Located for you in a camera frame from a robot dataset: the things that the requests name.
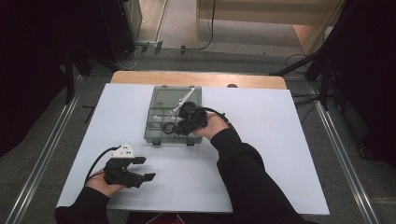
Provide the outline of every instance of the hand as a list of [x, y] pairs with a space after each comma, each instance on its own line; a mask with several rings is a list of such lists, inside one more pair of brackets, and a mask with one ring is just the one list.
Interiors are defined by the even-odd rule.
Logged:
[[105, 181], [105, 172], [103, 169], [91, 175], [91, 178], [88, 180], [85, 186], [96, 189], [109, 198], [111, 198], [111, 196], [121, 189], [125, 188], [123, 185], [108, 185]]
[[215, 136], [216, 133], [219, 133], [224, 129], [230, 128], [228, 124], [215, 113], [207, 113], [206, 118], [207, 126], [195, 130], [193, 132], [195, 135], [203, 136], [210, 140], [213, 136]]

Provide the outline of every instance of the white tabletop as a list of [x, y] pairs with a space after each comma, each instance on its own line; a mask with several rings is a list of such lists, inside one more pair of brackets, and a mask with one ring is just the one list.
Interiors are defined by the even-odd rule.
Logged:
[[[217, 151], [204, 139], [187, 147], [146, 143], [152, 85], [107, 84], [64, 185], [58, 206], [71, 205], [95, 159], [107, 148], [129, 143], [145, 164], [137, 174], [156, 173], [139, 189], [123, 189], [108, 209], [157, 212], [232, 212], [216, 166]], [[203, 106], [226, 117], [241, 139], [262, 155], [267, 173], [300, 214], [329, 214], [314, 163], [289, 91], [203, 87]], [[108, 161], [104, 156], [94, 171]]]

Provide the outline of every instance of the black sleeve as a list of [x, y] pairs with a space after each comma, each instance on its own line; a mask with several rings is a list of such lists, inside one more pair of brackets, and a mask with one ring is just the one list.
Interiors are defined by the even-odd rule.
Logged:
[[265, 172], [262, 157], [231, 129], [211, 144], [219, 152], [218, 168], [230, 195], [235, 223], [305, 223], [285, 194]]
[[58, 224], [107, 224], [106, 206], [109, 200], [96, 189], [84, 187], [70, 207], [56, 208], [56, 221]]

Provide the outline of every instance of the gray plastic box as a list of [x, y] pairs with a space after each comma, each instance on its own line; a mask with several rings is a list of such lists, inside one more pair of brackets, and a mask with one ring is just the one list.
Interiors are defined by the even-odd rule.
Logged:
[[[187, 101], [194, 102], [198, 106], [202, 106], [202, 88], [194, 87]], [[148, 109], [148, 120], [146, 124], [145, 139], [153, 145], [162, 143], [186, 144], [193, 146], [201, 143], [202, 137], [190, 133], [188, 136], [177, 135], [175, 133], [167, 134], [163, 132], [163, 125], [167, 122], [177, 124], [181, 121], [178, 111], [173, 109], [178, 106], [191, 87], [175, 87], [175, 86], [156, 86], [152, 93], [150, 106]]]

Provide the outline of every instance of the black clothing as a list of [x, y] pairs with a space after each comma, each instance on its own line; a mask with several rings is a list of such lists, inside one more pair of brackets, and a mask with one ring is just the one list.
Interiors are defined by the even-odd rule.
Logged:
[[[198, 217], [191, 218], [194, 214], [179, 214], [186, 224], [217, 223], [217, 221], [219, 223], [306, 223], [294, 211], [274, 180], [265, 173], [262, 157], [254, 147], [240, 142], [231, 129], [217, 133], [210, 142], [219, 152], [217, 165], [230, 195], [233, 214], [228, 216], [199, 214], [198, 216], [205, 221]], [[84, 188], [72, 206], [57, 208], [55, 216], [58, 223], [74, 223], [67, 220], [79, 220], [79, 223], [106, 223], [108, 198], [105, 200], [103, 197], [106, 196], [95, 195], [92, 191], [94, 190]], [[134, 213], [131, 213], [129, 221], [136, 223]]]

